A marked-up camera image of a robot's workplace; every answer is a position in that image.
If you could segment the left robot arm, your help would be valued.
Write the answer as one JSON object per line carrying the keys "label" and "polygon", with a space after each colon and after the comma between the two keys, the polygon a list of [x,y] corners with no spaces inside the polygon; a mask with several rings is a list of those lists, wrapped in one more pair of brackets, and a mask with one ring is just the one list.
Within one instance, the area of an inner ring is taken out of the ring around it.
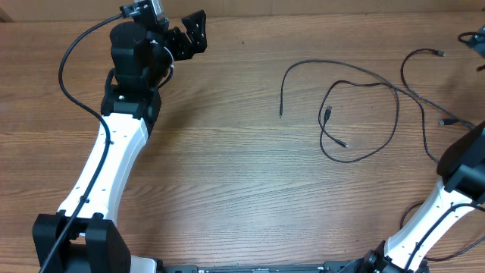
{"label": "left robot arm", "polygon": [[41,214],[33,239],[43,272],[161,272],[159,259],[133,255],[117,229],[120,199],[161,109],[160,88],[176,61],[207,47],[206,13],[170,27],[148,5],[112,17],[111,57],[95,145],[55,214]]}

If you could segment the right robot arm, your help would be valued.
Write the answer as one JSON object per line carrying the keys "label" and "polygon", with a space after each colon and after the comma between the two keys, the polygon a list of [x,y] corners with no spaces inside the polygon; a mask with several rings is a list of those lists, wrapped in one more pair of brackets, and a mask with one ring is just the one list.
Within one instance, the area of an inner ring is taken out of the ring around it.
{"label": "right robot arm", "polygon": [[429,250],[460,218],[484,210],[484,123],[443,153],[436,172],[436,186],[400,230],[341,272],[429,271]]}

